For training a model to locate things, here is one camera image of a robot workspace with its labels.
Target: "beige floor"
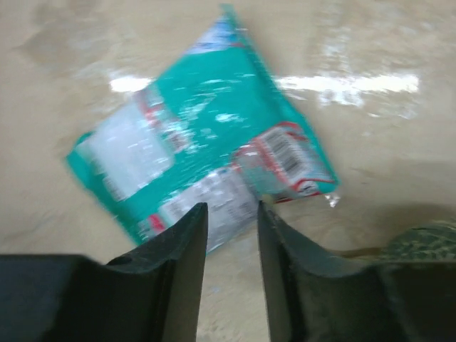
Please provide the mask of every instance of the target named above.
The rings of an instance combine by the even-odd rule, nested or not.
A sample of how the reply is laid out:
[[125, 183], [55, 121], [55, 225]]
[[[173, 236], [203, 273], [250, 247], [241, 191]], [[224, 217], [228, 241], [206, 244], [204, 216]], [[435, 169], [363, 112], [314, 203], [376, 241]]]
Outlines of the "beige floor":
[[[307, 114], [342, 200], [284, 204], [333, 249], [376, 246], [455, 208], [456, 3], [237, 0], [279, 85]], [[99, 261], [130, 240], [62, 163], [123, 101], [110, 81], [152, 78], [217, 17], [210, 0], [0, 0], [0, 252]], [[200, 341], [267, 341], [254, 229], [209, 255]]]

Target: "food packet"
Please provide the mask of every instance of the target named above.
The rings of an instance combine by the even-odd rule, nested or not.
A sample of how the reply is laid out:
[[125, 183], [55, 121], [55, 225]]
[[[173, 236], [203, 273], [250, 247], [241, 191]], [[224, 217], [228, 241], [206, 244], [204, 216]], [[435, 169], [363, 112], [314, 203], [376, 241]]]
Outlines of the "food packet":
[[223, 8], [180, 60], [67, 157], [138, 244], [207, 202], [210, 251], [255, 219], [262, 195], [292, 200], [338, 185], [310, 125]]

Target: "tile floor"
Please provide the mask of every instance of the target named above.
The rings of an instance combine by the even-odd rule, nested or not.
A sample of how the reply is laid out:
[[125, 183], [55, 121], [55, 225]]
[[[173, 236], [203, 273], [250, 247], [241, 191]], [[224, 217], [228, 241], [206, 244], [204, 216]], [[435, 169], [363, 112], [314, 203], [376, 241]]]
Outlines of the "tile floor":
[[[282, 204], [290, 224], [355, 249], [452, 215], [456, 3], [234, 5], [343, 182], [336, 208]], [[153, 78], [218, 16], [210, 0], [0, 0], [0, 252], [107, 261], [133, 247], [62, 157], [123, 102], [112, 80]], [[254, 229], [209, 255], [198, 339], [267, 341]]]

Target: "teal package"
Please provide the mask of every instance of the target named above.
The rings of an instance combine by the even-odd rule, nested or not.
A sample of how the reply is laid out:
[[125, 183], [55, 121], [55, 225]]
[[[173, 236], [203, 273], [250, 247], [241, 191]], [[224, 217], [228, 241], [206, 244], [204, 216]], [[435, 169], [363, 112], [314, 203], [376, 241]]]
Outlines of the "teal package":
[[67, 161], [138, 244], [207, 202], [211, 250], [254, 220], [260, 195], [287, 200], [338, 186], [311, 126], [276, 88], [230, 6], [82, 136]]

